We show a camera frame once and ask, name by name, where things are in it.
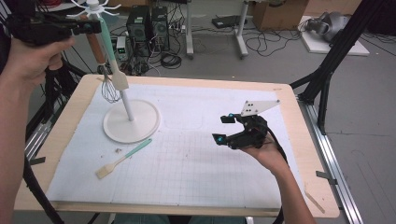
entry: human hand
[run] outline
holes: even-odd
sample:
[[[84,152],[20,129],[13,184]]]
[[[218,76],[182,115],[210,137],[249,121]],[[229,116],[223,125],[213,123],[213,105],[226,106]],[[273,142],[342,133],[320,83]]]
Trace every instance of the human hand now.
[[[2,78],[12,84],[23,85],[33,89],[43,82],[44,70],[56,70],[62,67],[60,52],[70,48],[75,43],[73,37],[51,43],[45,46],[30,46],[19,39],[11,39],[11,49]]]
[[[240,149],[256,159],[262,166],[270,170],[273,175],[277,175],[285,168],[289,169],[288,164],[276,147],[273,136],[269,133],[265,137],[261,148],[245,147]]]

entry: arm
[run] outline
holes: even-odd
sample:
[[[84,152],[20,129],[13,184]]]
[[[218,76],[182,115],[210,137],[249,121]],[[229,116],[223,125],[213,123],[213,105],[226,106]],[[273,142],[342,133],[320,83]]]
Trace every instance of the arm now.
[[[248,147],[241,150],[255,158],[275,176],[279,185],[285,223],[316,223],[305,203],[294,175],[277,150],[270,134],[267,135],[261,148]]]
[[[73,38],[42,47],[11,40],[0,76],[0,223],[11,223],[22,180],[30,94],[44,80],[47,66],[52,70],[62,66],[59,52],[73,44]]]

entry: metal rail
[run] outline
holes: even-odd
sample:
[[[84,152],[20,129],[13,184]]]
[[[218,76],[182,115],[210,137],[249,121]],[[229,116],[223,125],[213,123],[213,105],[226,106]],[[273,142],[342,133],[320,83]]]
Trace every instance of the metal rail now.
[[[327,135],[321,133],[318,123],[318,112],[313,105],[302,105],[302,109],[305,110],[309,117],[309,123],[314,131],[314,135],[317,138],[318,146],[323,160],[327,165],[327,170],[332,179],[337,180],[337,184],[334,187],[337,190],[339,200],[341,201],[346,217],[351,224],[362,224],[361,214],[359,213],[358,207],[353,200],[352,194],[347,186],[347,182],[344,179],[343,172],[338,164],[337,158],[335,158],[332,146],[330,144]]]

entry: wooden table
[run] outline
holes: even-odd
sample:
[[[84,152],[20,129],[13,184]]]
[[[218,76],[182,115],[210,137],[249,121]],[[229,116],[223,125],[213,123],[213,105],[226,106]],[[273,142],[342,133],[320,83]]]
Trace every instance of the wooden table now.
[[[302,112],[297,104],[291,87],[287,84],[218,81],[201,79],[181,79],[163,77],[128,77],[128,81],[137,84],[191,87],[222,87],[226,89],[273,91],[282,102],[282,116],[290,137],[293,153],[304,183],[307,204],[314,217],[338,217],[339,209],[327,179],[316,176],[323,172],[318,153],[306,127]],[[73,136],[81,117],[88,107],[97,87],[102,83],[101,76],[87,75],[80,83],[64,112],[54,125],[37,157],[46,157],[46,162],[33,166],[36,178],[44,191],[47,191],[55,174],[59,159]],[[186,207],[164,205],[134,205],[117,203],[52,203],[58,211],[143,213],[143,214],[179,214],[207,216],[269,217],[277,213],[262,209],[237,209],[213,207]],[[15,210],[42,210],[35,197],[22,182]]]

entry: grid paper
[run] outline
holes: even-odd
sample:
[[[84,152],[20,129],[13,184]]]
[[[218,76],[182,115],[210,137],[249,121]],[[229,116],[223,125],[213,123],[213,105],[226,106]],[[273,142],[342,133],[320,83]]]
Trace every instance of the grid paper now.
[[[113,105],[102,98],[99,87],[61,157],[47,192],[51,201],[279,208],[272,174],[248,154],[217,146],[212,137],[243,131],[242,124],[222,124],[220,117],[240,113],[246,100],[277,100],[274,92],[133,84],[127,94],[160,111],[161,124],[152,143],[110,175],[96,177],[96,170],[138,145],[106,136],[103,118]],[[261,116],[303,189],[279,105]]]

